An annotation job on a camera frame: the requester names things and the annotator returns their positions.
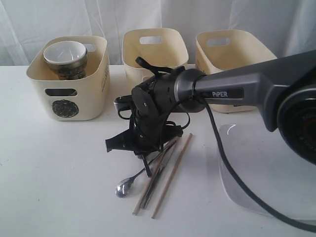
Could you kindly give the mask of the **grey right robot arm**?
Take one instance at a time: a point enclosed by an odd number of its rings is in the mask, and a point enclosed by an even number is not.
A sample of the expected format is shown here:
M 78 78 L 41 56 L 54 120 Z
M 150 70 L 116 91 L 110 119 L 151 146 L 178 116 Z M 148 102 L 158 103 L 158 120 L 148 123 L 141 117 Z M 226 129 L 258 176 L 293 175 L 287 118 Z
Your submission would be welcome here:
M 283 58 L 207 75 L 136 63 L 153 75 L 116 98 L 118 113 L 131 111 L 129 128 L 106 140 L 107 151 L 126 150 L 145 158 L 183 134 L 171 113 L 198 113 L 209 104 L 254 106 L 268 131 L 278 130 L 286 144 L 310 163 L 316 161 L 316 53 Z

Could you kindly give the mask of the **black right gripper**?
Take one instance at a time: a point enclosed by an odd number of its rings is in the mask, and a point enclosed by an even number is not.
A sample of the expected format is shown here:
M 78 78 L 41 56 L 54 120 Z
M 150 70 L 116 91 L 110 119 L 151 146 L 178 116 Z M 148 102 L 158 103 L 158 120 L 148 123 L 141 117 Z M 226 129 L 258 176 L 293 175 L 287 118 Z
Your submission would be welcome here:
M 108 152 L 112 150 L 132 151 L 141 155 L 148 177 L 151 169 L 147 154 L 161 151 L 164 143 L 183 134 L 183 127 L 168 122 L 171 113 L 181 113 L 174 95 L 174 84 L 185 67 L 158 73 L 135 86 L 131 91 L 133 104 L 129 128 L 105 141 Z

